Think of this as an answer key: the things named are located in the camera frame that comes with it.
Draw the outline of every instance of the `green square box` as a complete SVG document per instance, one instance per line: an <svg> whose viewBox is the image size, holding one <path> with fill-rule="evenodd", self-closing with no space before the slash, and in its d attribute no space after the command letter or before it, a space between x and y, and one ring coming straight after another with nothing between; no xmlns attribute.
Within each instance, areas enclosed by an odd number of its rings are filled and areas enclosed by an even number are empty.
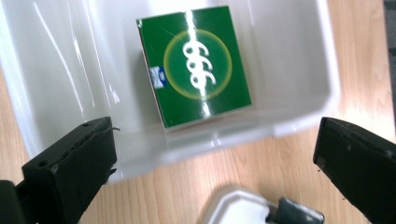
<svg viewBox="0 0 396 224"><path fill-rule="evenodd" d="M228 7L136 22L165 129L251 105Z"/></svg>

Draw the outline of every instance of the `white plastic container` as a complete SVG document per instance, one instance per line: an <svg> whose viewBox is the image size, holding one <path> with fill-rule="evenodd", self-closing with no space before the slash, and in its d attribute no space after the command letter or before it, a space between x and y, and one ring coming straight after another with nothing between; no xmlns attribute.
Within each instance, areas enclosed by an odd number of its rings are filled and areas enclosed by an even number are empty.
<svg viewBox="0 0 396 224"><path fill-rule="evenodd" d="M135 19L220 5L232 12L254 106L166 133ZM318 123L340 95L323 0L1 0L0 39L0 63L29 155L84 121L111 116L121 128L115 180L300 131Z"/></svg>

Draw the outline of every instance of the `wooden table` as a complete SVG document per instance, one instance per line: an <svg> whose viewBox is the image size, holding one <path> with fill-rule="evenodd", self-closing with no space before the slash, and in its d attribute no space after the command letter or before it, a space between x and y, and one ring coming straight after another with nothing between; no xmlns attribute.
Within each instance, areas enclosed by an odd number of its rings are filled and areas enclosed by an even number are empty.
<svg viewBox="0 0 396 224"><path fill-rule="evenodd" d="M382 0L329 0L342 102L333 116L395 140ZM321 211L326 223L367 223L318 171L312 156L318 127L167 165L104 186L81 222L200 223L214 193L236 184L277 202L286 196ZM25 153L0 76L0 179L18 183Z"/></svg>

